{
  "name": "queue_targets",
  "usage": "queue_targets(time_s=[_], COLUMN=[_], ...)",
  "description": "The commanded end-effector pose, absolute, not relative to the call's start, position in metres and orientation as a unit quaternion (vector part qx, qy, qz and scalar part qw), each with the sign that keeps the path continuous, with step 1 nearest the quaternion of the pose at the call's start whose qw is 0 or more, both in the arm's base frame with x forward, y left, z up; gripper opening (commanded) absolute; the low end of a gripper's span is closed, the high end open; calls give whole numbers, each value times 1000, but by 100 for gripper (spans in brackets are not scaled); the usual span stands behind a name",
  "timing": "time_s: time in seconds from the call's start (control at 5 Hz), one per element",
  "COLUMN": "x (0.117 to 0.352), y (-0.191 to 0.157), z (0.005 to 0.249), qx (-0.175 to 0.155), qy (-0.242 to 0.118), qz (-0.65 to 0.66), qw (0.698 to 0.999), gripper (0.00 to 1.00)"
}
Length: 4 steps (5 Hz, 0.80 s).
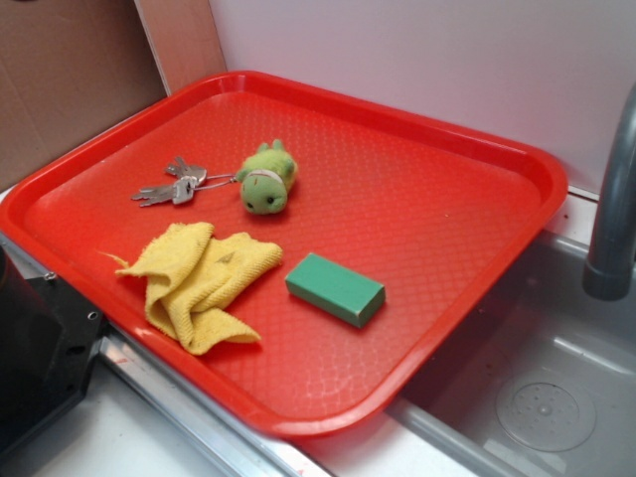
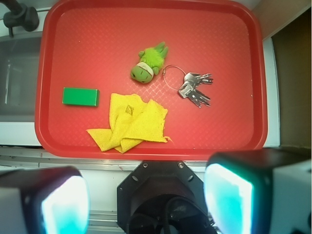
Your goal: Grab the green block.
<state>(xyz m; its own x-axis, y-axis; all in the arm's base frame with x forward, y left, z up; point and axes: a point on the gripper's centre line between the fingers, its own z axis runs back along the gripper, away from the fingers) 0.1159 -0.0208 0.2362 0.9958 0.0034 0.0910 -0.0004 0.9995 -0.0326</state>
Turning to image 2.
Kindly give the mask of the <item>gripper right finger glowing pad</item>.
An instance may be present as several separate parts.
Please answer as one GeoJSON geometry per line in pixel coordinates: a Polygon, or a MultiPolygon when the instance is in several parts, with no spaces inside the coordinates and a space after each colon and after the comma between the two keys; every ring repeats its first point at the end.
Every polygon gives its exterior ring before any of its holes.
{"type": "Polygon", "coordinates": [[[312,152],[218,152],[207,162],[204,197],[223,234],[309,234],[312,152]]]}

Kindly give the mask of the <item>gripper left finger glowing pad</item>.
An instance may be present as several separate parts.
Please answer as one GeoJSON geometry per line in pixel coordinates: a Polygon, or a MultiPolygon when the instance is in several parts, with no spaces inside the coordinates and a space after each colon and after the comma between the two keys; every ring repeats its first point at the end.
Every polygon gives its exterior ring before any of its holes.
{"type": "Polygon", "coordinates": [[[84,234],[88,184],[72,166],[0,172],[2,234],[84,234]]]}

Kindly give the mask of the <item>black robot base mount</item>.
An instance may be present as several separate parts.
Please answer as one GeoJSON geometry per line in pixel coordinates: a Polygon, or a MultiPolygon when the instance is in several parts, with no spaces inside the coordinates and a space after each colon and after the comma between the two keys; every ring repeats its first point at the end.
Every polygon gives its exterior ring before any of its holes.
{"type": "Polygon", "coordinates": [[[127,234],[215,234],[203,181],[182,161],[143,161],[117,187],[127,234]]]}

